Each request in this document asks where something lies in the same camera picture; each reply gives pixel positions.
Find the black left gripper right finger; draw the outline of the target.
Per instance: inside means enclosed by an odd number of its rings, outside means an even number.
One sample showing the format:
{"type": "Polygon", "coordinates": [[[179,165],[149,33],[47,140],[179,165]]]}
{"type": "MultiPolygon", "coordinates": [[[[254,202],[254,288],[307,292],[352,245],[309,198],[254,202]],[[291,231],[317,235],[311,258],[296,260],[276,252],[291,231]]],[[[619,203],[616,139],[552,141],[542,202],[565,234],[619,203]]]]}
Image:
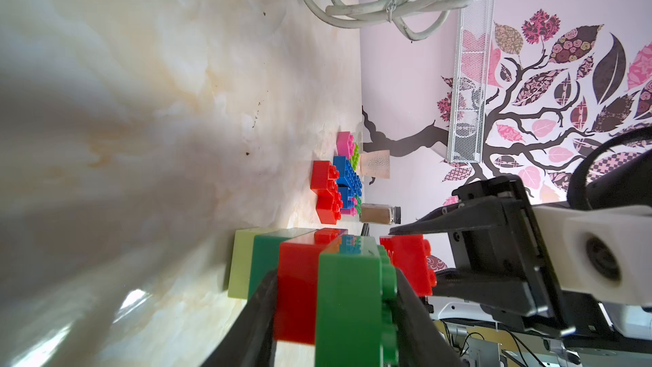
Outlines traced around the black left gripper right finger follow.
{"type": "Polygon", "coordinates": [[[394,323],[397,326],[398,365],[462,367],[460,356],[438,331],[424,304],[398,268],[396,276],[394,323]]]}

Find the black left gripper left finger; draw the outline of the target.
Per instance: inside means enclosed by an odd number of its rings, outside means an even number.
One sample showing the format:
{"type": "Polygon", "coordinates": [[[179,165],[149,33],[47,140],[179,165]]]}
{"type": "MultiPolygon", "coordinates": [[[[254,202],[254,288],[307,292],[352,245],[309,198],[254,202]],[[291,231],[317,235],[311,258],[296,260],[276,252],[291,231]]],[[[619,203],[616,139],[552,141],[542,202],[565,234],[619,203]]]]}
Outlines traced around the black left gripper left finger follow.
{"type": "Polygon", "coordinates": [[[277,298],[278,270],[273,269],[258,285],[226,336],[200,366],[274,366],[277,298]]]}

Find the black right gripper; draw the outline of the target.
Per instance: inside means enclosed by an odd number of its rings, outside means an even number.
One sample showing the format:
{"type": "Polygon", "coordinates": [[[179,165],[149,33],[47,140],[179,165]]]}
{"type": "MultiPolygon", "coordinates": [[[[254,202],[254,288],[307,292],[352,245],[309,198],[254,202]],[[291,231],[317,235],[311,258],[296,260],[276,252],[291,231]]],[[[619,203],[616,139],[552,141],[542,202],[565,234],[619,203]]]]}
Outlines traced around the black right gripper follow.
{"type": "Polygon", "coordinates": [[[439,207],[389,235],[447,234],[456,268],[436,273],[433,297],[476,302],[523,331],[570,331],[571,318],[521,178],[475,181],[439,207]]]}

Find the lime green small lego brick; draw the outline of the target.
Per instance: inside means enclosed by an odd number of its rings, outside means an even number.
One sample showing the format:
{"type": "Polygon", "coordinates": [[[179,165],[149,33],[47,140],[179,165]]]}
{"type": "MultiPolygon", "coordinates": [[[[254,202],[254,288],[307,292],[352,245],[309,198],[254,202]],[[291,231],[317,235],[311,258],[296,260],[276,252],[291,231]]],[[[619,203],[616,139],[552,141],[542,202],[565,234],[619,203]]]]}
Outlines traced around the lime green small lego brick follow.
{"type": "Polygon", "coordinates": [[[270,234],[274,231],[277,229],[254,228],[235,231],[228,297],[244,300],[248,298],[255,238],[260,234],[270,234]]]}

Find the green long lego brick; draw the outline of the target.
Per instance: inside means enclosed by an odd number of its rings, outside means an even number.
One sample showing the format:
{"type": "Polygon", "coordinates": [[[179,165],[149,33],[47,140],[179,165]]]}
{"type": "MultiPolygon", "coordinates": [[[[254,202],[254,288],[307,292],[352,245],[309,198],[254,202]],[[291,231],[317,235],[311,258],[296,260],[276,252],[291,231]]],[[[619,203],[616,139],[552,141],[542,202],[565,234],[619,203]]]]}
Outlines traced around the green long lego brick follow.
{"type": "Polygon", "coordinates": [[[317,366],[397,366],[397,273],[370,236],[345,234],[319,256],[317,366]]]}

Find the red long lego brick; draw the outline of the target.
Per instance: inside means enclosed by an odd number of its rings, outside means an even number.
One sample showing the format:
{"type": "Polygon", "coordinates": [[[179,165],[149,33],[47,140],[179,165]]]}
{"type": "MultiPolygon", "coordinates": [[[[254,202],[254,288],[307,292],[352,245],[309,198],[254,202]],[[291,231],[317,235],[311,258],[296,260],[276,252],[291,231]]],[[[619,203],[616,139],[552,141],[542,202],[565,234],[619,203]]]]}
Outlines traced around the red long lego brick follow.
{"type": "Polygon", "coordinates": [[[429,297],[436,286],[436,272],[428,258],[431,245],[421,234],[389,235],[380,237],[392,265],[402,271],[418,297],[429,297]]]}
{"type": "Polygon", "coordinates": [[[280,245],[275,340],[315,343],[319,256],[331,242],[347,233],[346,229],[318,229],[280,245]]]}

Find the dark green lego brick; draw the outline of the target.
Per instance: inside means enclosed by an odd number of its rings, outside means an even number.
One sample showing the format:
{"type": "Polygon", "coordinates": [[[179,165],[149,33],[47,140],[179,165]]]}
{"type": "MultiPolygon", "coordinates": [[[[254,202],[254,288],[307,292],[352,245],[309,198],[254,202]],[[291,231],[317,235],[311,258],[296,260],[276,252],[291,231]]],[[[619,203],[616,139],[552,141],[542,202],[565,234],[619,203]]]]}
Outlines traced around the dark green lego brick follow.
{"type": "Polygon", "coordinates": [[[254,238],[248,299],[254,295],[265,276],[270,271],[278,268],[281,244],[314,231],[316,229],[278,229],[266,234],[259,234],[254,238]]]}

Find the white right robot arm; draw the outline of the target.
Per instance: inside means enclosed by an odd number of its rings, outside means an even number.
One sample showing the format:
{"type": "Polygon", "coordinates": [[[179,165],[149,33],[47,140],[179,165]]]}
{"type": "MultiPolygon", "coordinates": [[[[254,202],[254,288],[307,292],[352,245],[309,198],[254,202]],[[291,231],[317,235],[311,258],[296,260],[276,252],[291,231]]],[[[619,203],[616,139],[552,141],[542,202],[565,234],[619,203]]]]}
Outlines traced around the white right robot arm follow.
{"type": "Polygon", "coordinates": [[[522,331],[562,337],[587,329],[570,294],[591,304],[651,307],[651,146],[633,129],[584,156],[560,203],[533,205],[524,181],[504,175],[455,190],[440,207],[391,235],[445,234],[455,266],[441,271],[435,297],[477,303],[522,331]]]}

